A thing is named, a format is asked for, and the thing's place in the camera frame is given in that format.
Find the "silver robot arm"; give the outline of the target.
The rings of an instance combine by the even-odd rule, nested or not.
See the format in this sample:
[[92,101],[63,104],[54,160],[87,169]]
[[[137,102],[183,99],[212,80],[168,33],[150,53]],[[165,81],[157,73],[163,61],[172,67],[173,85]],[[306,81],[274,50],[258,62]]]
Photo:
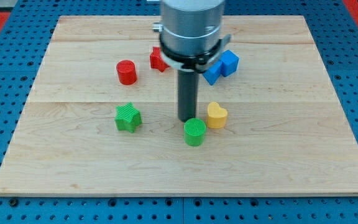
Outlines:
[[159,33],[163,61],[176,70],[204,73],[219,60],[228,34],[220,38],[224,0],[160,1]]

